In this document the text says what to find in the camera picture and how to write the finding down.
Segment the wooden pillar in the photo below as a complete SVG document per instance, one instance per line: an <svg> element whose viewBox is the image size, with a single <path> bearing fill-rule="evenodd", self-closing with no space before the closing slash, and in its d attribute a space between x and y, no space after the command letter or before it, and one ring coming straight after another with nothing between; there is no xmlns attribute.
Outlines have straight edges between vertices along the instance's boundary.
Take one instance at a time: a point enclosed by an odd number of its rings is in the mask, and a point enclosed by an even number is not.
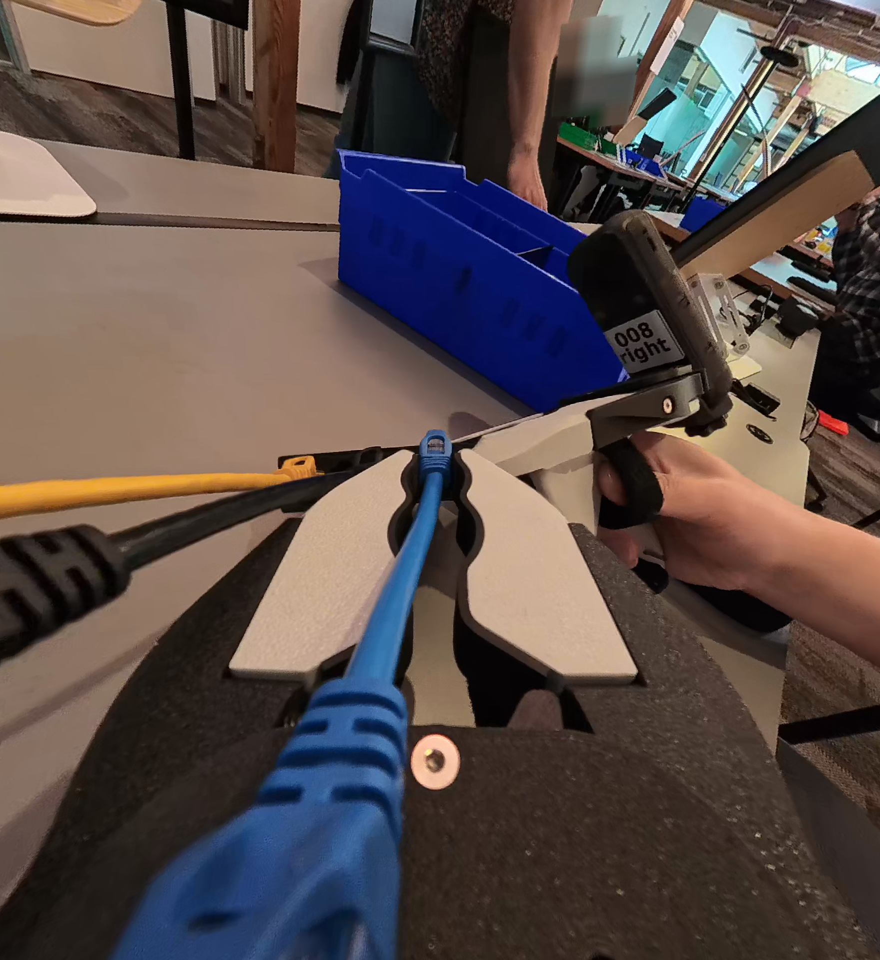
<svg viewBox="0 0 880 960"><path fill-rule="evenodd" d="M300 1L254 1L255 168L292 174L297 149Z"/></svg>

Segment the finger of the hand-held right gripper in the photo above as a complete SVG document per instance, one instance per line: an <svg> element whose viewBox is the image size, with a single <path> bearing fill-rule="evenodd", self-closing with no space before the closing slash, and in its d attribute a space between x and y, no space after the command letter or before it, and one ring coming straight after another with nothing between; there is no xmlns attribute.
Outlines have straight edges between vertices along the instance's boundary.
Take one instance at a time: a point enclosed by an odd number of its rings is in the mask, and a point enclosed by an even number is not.
<svg viewBox="0 0 880 960"><path fill-rule="evenodd" d="M569 523L598 526L601 495L589 412L600 399L531 415L461 439L461 445L534 488Z"/></svg>

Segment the blue plastic bin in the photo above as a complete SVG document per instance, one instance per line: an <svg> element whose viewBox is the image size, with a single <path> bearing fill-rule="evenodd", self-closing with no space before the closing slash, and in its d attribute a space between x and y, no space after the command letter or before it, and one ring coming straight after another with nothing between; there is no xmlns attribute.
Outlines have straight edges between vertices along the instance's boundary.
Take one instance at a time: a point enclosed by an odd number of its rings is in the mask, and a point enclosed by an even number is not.
<svg viewBox="0 0 880 960"><path fill-rule="evenodd" d="M535 412L628 379L569 282L580 230L459 165L338 156L341 282Z"/></svg>

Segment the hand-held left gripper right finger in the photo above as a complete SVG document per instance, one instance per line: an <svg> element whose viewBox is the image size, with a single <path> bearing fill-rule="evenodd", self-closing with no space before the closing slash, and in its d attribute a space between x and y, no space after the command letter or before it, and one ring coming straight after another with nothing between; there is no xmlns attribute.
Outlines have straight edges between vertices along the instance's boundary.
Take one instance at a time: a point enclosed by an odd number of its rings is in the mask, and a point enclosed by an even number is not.
<svg viewBox="0 0 880 960"><path fill-rule="evenodd" d="M564 516L475 451L457 457L474 529L457 590L466 626L556 687L632 683L638 667Z"/></svg>

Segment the small black clip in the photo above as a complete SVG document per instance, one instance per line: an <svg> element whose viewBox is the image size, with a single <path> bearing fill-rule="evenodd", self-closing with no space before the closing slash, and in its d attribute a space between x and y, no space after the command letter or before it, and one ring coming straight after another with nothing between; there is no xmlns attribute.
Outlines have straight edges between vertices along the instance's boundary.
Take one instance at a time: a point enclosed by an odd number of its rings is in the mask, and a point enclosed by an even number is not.
<svg viewBox="0 0 880 960"><path fill-rule="evenodd" d="M781 406L781 401L768 390L751 382L734 379L731 386L731 395L763 417L771 421L777 419L776 413Z"/></svg>

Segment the white stand base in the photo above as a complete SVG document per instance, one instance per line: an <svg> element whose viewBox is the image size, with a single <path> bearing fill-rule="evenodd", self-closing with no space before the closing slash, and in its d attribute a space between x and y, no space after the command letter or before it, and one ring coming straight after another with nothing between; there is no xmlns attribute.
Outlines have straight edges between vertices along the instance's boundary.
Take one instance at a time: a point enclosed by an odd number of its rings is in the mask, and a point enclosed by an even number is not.
<svg viewBox="0 0 880 960"><path fill-rule="evenodd" d="M37 141L0 131L0 215L79 219L96 202Z"/></svg>

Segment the person's right hand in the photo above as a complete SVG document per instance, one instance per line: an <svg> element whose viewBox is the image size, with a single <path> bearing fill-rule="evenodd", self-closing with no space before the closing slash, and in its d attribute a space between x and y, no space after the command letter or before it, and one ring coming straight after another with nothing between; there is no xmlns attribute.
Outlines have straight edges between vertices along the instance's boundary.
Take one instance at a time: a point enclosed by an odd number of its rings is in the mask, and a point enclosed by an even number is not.
<svg viewBox="0 0 880 960"><path fill-rule="evenodd" d="M652 527L669 576L775 597L773 582L804 531L805 511L687 440L644 431L633 444L661 488Z"/></svg>

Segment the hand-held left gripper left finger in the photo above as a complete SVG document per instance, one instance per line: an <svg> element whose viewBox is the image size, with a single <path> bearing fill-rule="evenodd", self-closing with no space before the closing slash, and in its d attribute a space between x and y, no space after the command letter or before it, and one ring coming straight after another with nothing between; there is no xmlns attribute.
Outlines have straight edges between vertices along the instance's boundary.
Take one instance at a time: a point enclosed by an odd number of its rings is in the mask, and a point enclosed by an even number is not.
<svg viewBox="0 0 880 960"><path fill-rule="evenodd" d="M314 679L359 642L409 528L419 459L398 451L303 516L230 661L244 679Z"/></svg>

